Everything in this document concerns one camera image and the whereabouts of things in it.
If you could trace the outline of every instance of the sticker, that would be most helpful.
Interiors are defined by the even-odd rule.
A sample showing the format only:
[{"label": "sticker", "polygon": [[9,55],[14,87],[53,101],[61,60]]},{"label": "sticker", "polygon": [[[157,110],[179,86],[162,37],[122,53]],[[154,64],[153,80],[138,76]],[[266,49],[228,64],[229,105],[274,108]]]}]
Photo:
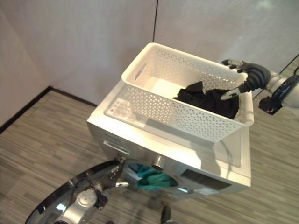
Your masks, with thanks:
[{"label": "sticker", "polygon": [[106,114],[139,127],[144,127],[148,120],[141,115],[135,115],[131,110],[130,103],[121,98],[117,98],[115,100],[115,102],[107,110]]},{"label": "sticker", "polygon": [[204,187],[204,188],[200,188],[195,190],[195,192],[200,193],[202,195],[214,195],[214,194],[219,194],[219,191],[212,189],[212,188],[208,188],[208,187]]}]

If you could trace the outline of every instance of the white wall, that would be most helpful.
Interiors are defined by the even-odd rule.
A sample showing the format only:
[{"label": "white wall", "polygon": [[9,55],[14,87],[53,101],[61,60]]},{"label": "white wall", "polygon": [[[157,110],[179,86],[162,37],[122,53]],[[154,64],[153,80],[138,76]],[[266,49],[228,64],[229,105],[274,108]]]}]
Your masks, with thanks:
[{"label": "white wall", "polygon": [[48,85],[0,10],[0,126]]},{"label": "white wall", "polygon": [[160,0],[155,42],[280,72],[299,53],[298,0]]},{"label": "white wall", "polygon": [[156,0],[0,0],[50,84],[99,103],[152,41]]}]

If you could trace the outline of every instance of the basket label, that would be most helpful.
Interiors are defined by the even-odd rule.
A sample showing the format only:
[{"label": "basket label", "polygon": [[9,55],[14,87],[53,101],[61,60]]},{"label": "basket label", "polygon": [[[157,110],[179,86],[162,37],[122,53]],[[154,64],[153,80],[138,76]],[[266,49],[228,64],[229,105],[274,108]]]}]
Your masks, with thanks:
[{"label": "basket label", "polygon": [[117,98],[114,101],[111,107],[108,108],[106,114],[138,127],[144,127],[148,120],[144,116],[135,115],[131,110],[130,103],[121,98]]}]

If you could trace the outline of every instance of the washing machine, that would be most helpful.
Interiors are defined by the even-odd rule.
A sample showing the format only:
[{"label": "washing machine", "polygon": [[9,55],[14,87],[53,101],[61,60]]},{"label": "washing machine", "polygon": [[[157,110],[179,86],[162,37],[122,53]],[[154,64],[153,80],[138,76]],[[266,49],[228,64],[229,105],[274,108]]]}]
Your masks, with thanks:
[{"label": "washing machine", "polygon": [[124,99],[128,85],[120,81],[93,111],[87,124],[107,160],[124,158],[124,176],[136,185],[138,165],[168,175],[161,188],[172,200],[230,194],[250,186],[249,128],[213,143],[138,116]]},{"label": "washing machine", "polygon": [[[87,120],[90,133],[98,141],[99,150],[104,151],[107,162],[82,172],[56,189],[33,210],[26,224],[86,223],[92,217],[91,212],[98,209],[88,201],[98,190],[91,190],[87,181],[81,181],[95,184],[114,174],[111,171],[120,164],[120,176],[116,178],[120,182],[114,186],[128,184],[137,189],[142,180],[140,167],[169,177],[167,186],[150,191],[165,203],[232,194],[250,187],[248,127],[217,143],[209,142],[135,114],[123,97],[127,88],[120,81]],[[73,196],[80,203],[72,202]],[[105,195],[94,199],[107,202]]]}]

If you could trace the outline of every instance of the black baseboard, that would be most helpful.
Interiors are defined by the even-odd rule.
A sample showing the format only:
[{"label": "black baseboard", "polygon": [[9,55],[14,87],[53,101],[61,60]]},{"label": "black baseboard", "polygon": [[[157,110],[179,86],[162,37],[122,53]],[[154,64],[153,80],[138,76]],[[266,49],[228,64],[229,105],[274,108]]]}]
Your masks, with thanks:
[{"label": "black baseboard", "polygon": [[79,97],[76,97],[72,94],[69,94],[67,92],[58,90],[58,89],[54,89],[52,86],[48,86],[45,90],[43,90],[40,94],[38,94],[33,100],[31,100],[29,103],[27,103],[22,109],[20,109],[12,118],[10,118],[7,122],[5,122],[1,127],[0,127],[0,134],[2,132],[4,132],[10,125],[12,125],[20,116],[23,115],[23,113],[25,113],[28,109],[30,109],[30,107],[32,107],[35,103],[37,103],[42,97],[44,97],[48,92],[50,91],[54,91],[54,92],[58,92],[64,96],[70,97],[74,100],[77,100],[79,102],[82,102],[84,104],[90,105],[90,106],[94,106],[96,107],[97,105],[94,103],[91,103],[87,100],[81,99]]},{"label": "black baseboard", "polygon": [[53,87],[48,86],[45,90],[43,90],[40,94],[38,94],[33,100],[31,100],[22,109],[20,109],[11,119],[9,119],[0,127],[0,134],[4,132],[11,124],[13,124],[20,116],[22,116],[23,113],[25,113],[30,107],[32,107],[37,101],[39,101],[43,96],[45,96],[52,89]]},{"label": "black baseboard", "polygon": [[84,104],[87,104],[87,105],[90,105],[90,106],[94,106],[94,107],[97,106],[96,104],[94,104],[94,103],[92,103],[92,102],[89,102],[89,101],[84,100],[84,99],[82,99],[82,98],[76,97],[76,96],[74,96],[74,95],[72,95],[72,94],[70,94],[70,93],[68,93],[68,92],[64,92],[64,91],[62,91],[62,90],[54,89],[54,88],[52,89],[52,91],[54,91],[54,92],[58,92],[58,93],[60,93],[60,94],[62,94],[62,95],[64,95],[64,96],[66,96],[66,97],[72,98],[72,99],[77,100],[77,101],[79,101],[79,102],[81,102],[81,103],[84,103]]}]

